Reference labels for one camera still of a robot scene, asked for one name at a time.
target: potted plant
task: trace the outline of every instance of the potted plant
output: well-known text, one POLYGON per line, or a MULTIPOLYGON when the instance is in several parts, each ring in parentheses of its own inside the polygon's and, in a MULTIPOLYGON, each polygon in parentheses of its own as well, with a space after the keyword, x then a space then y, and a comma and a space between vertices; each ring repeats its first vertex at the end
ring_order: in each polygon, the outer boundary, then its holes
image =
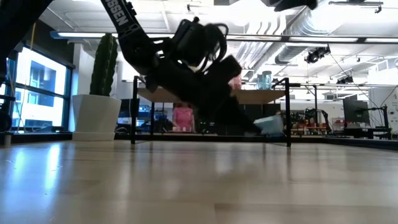
POLYGON ((90 94, 72 96, 75 141, 113 141, 121 100, 109 96, 118 56, 118 44, 105 34, 95 53, 90 94))

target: wooden floor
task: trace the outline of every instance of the wooden floor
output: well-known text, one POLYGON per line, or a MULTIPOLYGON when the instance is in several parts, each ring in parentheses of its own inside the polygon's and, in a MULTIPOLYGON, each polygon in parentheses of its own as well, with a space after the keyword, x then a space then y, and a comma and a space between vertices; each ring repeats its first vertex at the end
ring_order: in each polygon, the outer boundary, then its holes
POLYGON ((321 144, 0 149, 0 223, 398 223, 398 153, 321 144))

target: computer screen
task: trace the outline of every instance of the computer screen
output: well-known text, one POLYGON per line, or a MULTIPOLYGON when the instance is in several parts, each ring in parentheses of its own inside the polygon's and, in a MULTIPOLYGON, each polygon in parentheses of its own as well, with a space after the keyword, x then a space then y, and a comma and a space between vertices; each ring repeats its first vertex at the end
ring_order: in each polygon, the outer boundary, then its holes
POLYGON ((344 99, 344 117, 347 122, 370 123, 368 103, 365 101, 344 99))

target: window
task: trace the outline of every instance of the window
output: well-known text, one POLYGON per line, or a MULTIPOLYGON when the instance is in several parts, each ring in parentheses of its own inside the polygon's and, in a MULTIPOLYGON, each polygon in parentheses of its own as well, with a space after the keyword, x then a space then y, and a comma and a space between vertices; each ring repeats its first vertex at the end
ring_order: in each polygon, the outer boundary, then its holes
POLYGON ((37 130, 68 124, 64 111, 69 110, 66 86, 70 72, 66 66, 24 48, 17 61, 12 126, 37 130))

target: woman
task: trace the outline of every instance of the woman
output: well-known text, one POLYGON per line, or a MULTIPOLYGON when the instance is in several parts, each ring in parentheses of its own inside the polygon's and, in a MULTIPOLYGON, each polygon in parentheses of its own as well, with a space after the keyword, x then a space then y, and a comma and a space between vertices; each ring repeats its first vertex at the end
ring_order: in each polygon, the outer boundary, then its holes
POLYGON ((195 132, 193 109, 188 103, 175 104, 173 109, 173 125, 177 129, 176 131, 195 132))

